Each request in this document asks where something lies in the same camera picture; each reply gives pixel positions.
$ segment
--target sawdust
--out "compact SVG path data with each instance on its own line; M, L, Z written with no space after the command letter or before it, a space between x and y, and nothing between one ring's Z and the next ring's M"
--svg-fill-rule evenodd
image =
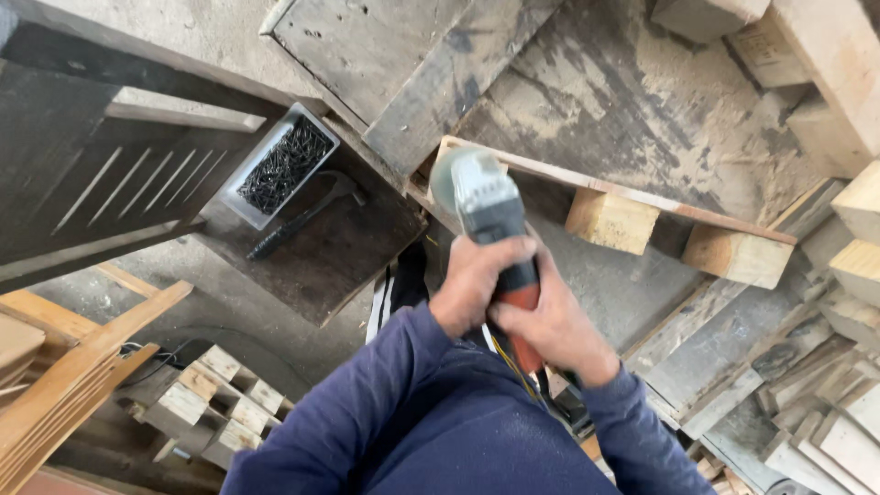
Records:
M776 92L759 95L722 41L694 54L642 27L635 46L646 91L659 96L674 114L693 118L683 127L693 147L670 142L681 164L670 170L672 178L714 193L731 215L760 225L772 223L821 179L810 170L788 128L780 125L790 102ZM704 109L708 112L700 118ZM652 129L662 128L657 118L648 123ZM743 187L749 183L756 187Z

